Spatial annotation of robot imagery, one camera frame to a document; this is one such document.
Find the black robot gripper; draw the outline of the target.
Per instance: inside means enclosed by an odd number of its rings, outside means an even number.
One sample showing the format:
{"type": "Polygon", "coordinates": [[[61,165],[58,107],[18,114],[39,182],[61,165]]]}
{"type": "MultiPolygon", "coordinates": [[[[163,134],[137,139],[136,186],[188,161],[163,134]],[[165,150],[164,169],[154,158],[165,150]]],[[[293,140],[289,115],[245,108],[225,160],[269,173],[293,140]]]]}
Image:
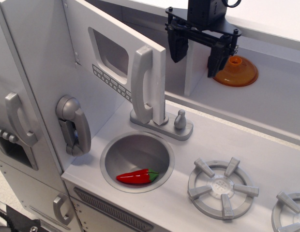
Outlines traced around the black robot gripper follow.
{"type": "Polygon", "coordinates": [[[228,8],[235,8],[240,3],[240,0],[233,4],[227,0],[190,0],[187,9],[166,8],[168,20],[165,29],[172,60],[177,63],[187,55],[188,39],[197,41],[211,47],[208,77],[215,77],[225,67],[229,53],[236,53],[238,48],[237,39],[241,32],[226,21],[225,15],[228,8]],[[206,30],[222,34],[227,47],[216,43],[220,39],[205,34],[206,30]]]}

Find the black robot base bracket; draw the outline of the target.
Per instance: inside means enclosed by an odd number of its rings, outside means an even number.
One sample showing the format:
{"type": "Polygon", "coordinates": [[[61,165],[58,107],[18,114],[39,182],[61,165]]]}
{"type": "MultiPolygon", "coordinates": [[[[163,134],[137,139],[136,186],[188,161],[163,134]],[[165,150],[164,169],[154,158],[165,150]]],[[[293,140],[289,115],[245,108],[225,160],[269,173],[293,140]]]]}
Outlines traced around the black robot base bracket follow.
{"type": "Polygon", "coordinates": [[[0,232],[45,232],[38,219],[30,219],[0,201],[0,232]]]}

